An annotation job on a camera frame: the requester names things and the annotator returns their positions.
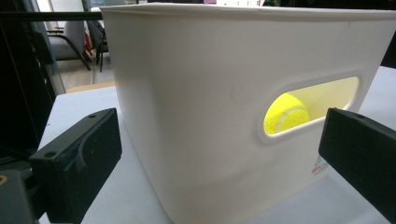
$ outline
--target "chair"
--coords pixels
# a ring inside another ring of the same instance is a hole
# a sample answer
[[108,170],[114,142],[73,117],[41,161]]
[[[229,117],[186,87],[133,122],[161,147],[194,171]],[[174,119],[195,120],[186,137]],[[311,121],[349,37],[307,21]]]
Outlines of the chair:
[[57,61],[81,59],[89,71],[87,61],[90,57],[85,53],[84,21],[67,21],[62,35],[49,35],[52,52]]
[[96,64],[100,59],[100,71],[103,66],[103,53],[108,52],[105,28],[99,21],[87,21],[88,29],[90,30],[91,42],[96,49]]

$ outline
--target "floor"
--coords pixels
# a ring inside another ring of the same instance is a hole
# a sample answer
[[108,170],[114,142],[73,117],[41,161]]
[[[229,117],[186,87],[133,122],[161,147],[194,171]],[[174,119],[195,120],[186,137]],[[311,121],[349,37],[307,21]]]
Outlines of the floor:
[[91,71],[88,71],[81,60],[58,62],[58,67],[66,92],[80,89],[82,86],[91,86],[92,84],[114,81],[109,53],[104,53],[102,72],[100,72],[99,64],[96,64],[94,52],[92,54],[92,56],[90,55],[92,62],[88,63]]

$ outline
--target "white plastic bin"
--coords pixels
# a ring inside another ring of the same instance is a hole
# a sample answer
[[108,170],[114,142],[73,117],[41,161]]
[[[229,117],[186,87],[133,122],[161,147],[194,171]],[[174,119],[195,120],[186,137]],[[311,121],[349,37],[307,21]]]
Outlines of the white plastic bin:
[[391,11],[101,9],[122,115],[181,224],[242,223],[323,177],[324,118],[269,135],[264,115],[283,92],[348,77],[357,86],[349,95],[349,84],[296,94],[312,108],[340,100],[358,111],[396,29]]

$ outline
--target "gray table surface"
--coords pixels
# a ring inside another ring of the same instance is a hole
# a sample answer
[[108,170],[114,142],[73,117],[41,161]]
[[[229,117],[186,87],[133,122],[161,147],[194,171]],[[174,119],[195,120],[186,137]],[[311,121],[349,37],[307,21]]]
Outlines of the gray table surface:
[[[380,67],[360,113],[396,129],[396,70]],[[118,109],[122,158],[96,197],[82,223],[172,223],[149,183],[126,131],[114,87],[60,95],[52,108],[40,147],[83,117],[110,107]],[[40,223],[49,223],[46,216]],[[381,224],[388,223],[339,174],[329,174],[313,186],[265,211],[248,224]]]

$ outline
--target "yellow tennis ball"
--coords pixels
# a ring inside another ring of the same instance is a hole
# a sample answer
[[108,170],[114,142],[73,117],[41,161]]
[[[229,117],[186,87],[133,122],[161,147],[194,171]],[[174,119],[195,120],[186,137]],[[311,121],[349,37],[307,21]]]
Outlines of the yellow tennis ball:
[[264,118],[264,130],[268,134],[280,133],[307,123],[308,110],[303,102],[288,93],[283,93],[271,104]]

